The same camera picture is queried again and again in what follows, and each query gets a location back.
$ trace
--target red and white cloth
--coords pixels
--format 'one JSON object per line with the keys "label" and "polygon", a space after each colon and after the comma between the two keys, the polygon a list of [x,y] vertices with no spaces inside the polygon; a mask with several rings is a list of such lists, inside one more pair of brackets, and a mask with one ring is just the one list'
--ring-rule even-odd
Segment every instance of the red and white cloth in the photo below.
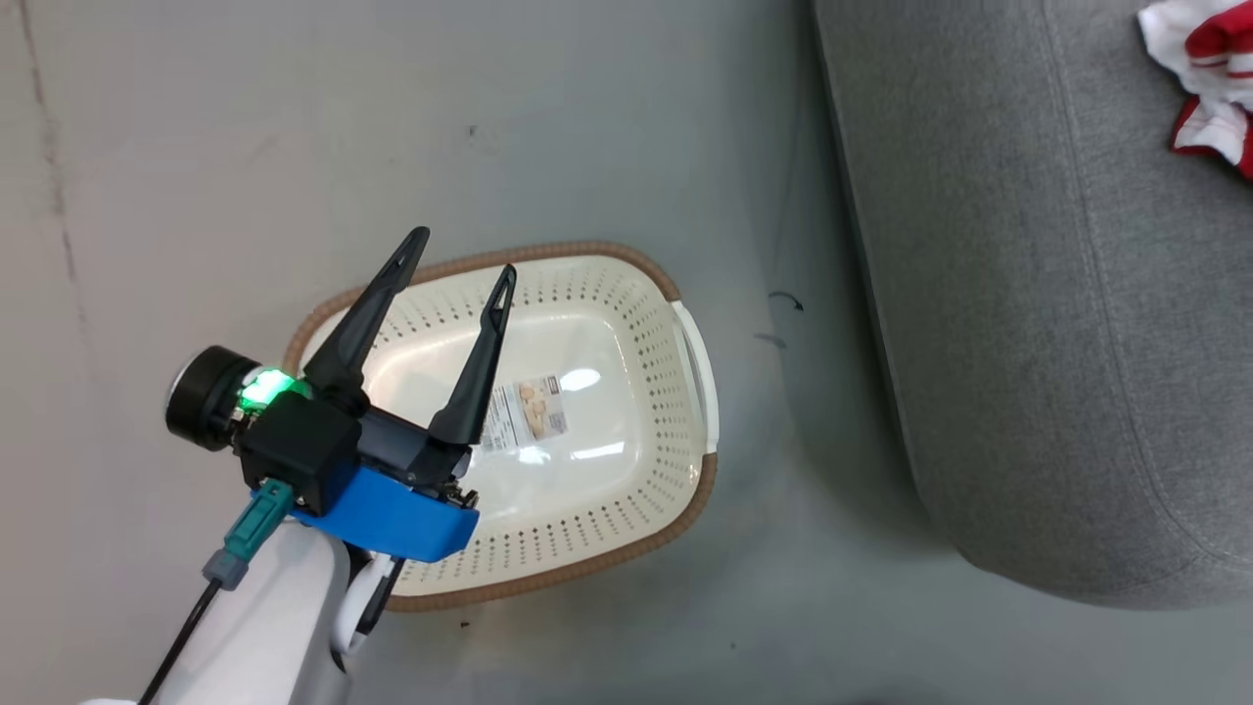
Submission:
{"label": "red and white cloth", "polygon": [[1149,55],[1193,94],[1170,148],[1218,153],[1253,179],[1253,0],[1165,0],[1139,18]]}

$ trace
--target brown basket rim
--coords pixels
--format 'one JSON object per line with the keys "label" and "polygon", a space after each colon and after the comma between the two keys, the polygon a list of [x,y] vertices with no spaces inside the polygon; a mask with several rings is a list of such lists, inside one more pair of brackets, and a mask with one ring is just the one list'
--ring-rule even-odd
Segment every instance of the brown basket rim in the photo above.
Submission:
{"label": "brown basket rim", "polygon": [[[475,269],[502,265],[506,263],[596,254],[614,257],[635,265],[648,274],[654,283],[657,283],[657,287],[662,291],[662,296],[664,296],[667,301],[679,299],[679,287],[674,284],[674,280],[662,269],[660,265],[657,264],[657,262],[638,249],[613,242],[564,242],[485,252],[482,254],[462,257],[460,259],[452,259],[440,264],[420,267],[416,272],[413,272],[413,278],[410,280],[410,286]],[[287,344],[287,352],[283,356],[283,371],[288,374],[296,373],[299,367],[301,354],[303,354],[304,347],[308,346],[313,332],[322,323],[325,323],[327,318],[347,308],[361,293],[362,288],[363,287],[351,288],[338,296],[333,296],[318,304],[313,308],[313,312],[304,317],[304,321],[296,328],[296,333],[292,334],[292,341]],[[700,462],[700,478],[697,481],[695,492],[692,495],[692,500],[688,502],[688,506],[683,508],[683,512],[680,512],[679,516],[665,527],[625,546],[614,548],[613,551],[608,551],[600,556],[584,558],[583,561],[570,563],[569,566],[553,569],[551,571],[544,571],[541,574],[510,581],[466,590],[456,590],[452,592],[440,592],[436,595],[392,596],[387,601],[387,610],[393,612],[430,612],[436,610],[464,607],[466,605],[500,600],[502,597],[512,597],[533,590],[551,587],[554,585],[591,575],[633,558],[638,558],[644,553],[655,551],[674,541],[680,533],[695,523],[697,517],[700,516],[705,503],[709,501],[709,495],[713,492],[713,481],[717,472],[718,455],[705,455]]]}

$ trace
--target floor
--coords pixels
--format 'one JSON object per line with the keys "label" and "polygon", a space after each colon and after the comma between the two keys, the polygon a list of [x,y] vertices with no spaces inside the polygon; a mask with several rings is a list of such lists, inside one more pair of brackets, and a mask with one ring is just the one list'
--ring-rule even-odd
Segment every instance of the floor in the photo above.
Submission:
{"label": "floor", "polygon": [[0,606],[15,702],[135,696],[239,507],[231,460],[162,428],[174,371],[212,342],[277,361],[419,223],[432,260],[584,238],[658,259],[710,349],[720,472],[695,527],[633,563],[388,616],[353,704],[1253,692],[1253,610],[1071,605],[930,531],[803,5],[8,0],[0,95],[0,312],[29,342],[3,348],[0,443],[35,471],[0,493],[0,550],[31,576]]}

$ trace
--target cable connector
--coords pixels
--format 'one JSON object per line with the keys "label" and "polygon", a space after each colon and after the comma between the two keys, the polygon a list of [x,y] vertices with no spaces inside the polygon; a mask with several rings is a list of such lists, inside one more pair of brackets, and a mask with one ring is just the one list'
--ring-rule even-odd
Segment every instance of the cable connector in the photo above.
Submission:
{"label": "cable connector", "polygon": [[248,574],[252,557],[293,507],[296,507],[296,491],[292,486],[276,480],[266,481],[248,503],[248,508],[227,532],[223,540],[224,547],[213,552],[200,575],[205,580],[222,581],[222,590],[232,591],[238,587],[239,581]]}

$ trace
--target basket handle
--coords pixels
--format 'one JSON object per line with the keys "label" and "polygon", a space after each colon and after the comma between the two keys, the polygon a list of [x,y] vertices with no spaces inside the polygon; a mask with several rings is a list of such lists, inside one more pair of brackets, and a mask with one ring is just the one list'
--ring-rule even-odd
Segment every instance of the basket handle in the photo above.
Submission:
{"label": "basket handle", "polygon": [[683,306],[683,301],[672,301],[674,312],[679,317],[679,326],[683,328],[684,346],[688,362],[695,371],[697,397],[700,401],[700,413],[705,422],[705,453],[718,451],[718,388],[713,383],[713,366],[709,364],[709,351],[700,337],[700,328],[697,327],[695,318]]}

